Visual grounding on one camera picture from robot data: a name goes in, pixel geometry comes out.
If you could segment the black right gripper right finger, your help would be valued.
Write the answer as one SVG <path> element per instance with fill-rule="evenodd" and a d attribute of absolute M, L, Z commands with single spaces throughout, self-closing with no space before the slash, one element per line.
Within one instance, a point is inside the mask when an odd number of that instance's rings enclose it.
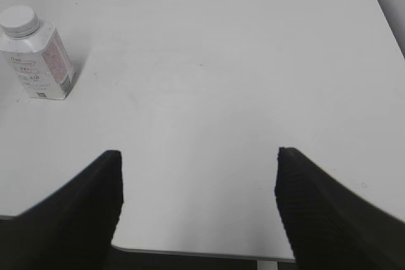
<path fill-rule="evenodd" d="M 299 269 L 404 269 L 404 221 L 296 148 L 278 150 L 275 200 Z"/>

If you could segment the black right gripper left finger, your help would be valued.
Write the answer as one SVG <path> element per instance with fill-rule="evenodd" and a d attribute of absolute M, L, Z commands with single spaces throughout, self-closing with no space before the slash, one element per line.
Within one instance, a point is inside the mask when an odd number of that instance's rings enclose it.
<path fill-rule="evenodd" d="M 122 154 L 107 150 L 49 197 L 1 221 L 1 269 L 103 269 L 122 205 Z"/>

